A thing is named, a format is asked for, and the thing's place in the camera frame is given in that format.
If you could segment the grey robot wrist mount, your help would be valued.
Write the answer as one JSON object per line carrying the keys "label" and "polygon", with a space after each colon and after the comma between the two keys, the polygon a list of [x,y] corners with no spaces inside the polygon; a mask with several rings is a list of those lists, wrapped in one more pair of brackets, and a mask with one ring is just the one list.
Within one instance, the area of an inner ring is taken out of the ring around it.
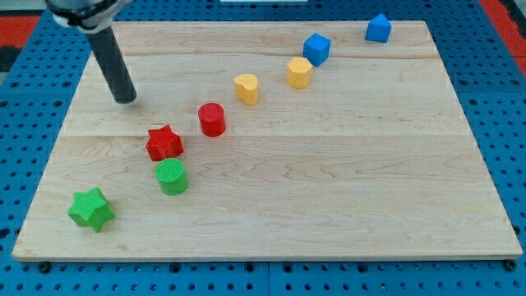
{"label": "grey robot wrist mount", "polygon": [[62,27],[83,33],[99,33],[132,0],[45,0],[53,19]]}

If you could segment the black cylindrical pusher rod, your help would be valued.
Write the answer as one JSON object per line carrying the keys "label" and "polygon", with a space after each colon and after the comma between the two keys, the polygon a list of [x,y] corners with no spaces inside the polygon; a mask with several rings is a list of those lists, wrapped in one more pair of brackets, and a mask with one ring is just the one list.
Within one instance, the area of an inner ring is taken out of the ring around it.
{"label": "black cylindrical pusher rod", "polygon": [[86,37],[114,101],[118,104],[133,102],[136,99],[136,89],[112,27]]}

